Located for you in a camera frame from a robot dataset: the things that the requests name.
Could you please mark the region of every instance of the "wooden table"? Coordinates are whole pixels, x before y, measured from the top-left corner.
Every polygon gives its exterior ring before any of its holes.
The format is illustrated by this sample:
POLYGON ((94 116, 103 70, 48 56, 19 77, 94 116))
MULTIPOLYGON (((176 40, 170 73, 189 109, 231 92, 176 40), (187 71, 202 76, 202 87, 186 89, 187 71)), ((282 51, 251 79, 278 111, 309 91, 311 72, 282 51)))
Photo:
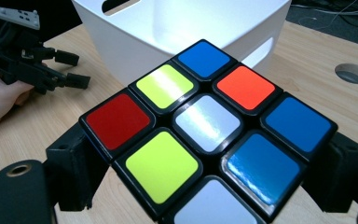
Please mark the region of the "wooden table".
MULTIPOLYGON (((0 170, 16 161, 46 159, 45 149, 80 115, 123 87, 109 74, 83 26, 46 43, 80 56, 77 67, 51 62, 63 73, 91 76, 89 88, 58 88, 34 94, 0 123, 0 170)), ((358 84, 341 80, 335 68, 358 64, 358 45, 286 22, 265 76, 335 121, 339 131, 358 142, 358 84)), ((59 223, 152 223, 113 169, 106 173, 90 210, 64 213, 59 223)), ((299 188, 274 223, 355 223, 358 205, 348 214, 323 213, 299 188)))

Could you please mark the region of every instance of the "cube face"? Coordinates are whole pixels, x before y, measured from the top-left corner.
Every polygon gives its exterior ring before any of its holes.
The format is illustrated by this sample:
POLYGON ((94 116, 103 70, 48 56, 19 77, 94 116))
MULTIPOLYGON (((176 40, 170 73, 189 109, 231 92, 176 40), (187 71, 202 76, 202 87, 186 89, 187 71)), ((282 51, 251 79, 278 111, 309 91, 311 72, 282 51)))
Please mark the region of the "cube face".
POLYGON ((221 178, 209 175, 163 218, 164 223, 265 223, 221 178))
POLYGON ((222 159, 223 174, 269 217, 293 194, 304 170, 300 159, 261 131, 248 132, 222 159))
POLYGON ((158 117, 169 116, 199 91, 199 83, 183 68, 166 62, 129 85, 158 117))
POLYGON ((235 60, 222 50, 206 41, 199 41, 174 58, 199 81, 211 81, 235 60))
POLYGON ((194 84, 165 64, 136 82, 141 90, 158 108, 165 109, 194 88, 194 84))
POLYGON ((288 93, 263 115, 261 123, 307 161, 337 130, 334 122, 288 93))
POLYGON ((281 88, 244 65, 236 66, 216 80, 213 89, 243 114, 250 116, 258 115, 282 92, 281 88))
POLYGON ((79 123, 161 223, 272 222, 337 130, 206 40, 79 123))
POLYGON ((199 153, 207 155, 223 151, 242 126, 238 115, 208 94, 196 97, 173 116, 173 128, 196 144, 199 153))
POLYGON ((201 177, 203 169, 202 162, 167 128, 157 128, 113 166, 155 220, 201 177))
POLYGON ((160 132, 126 160, 154 203, 165 203, 200 168, 170 133, 160 132))
POLYGON ((80 117, 79 122, 94 139, 94 145, 101 146, 105 159, 111 161, 150 131, 156 119, 125 89, 80 117))

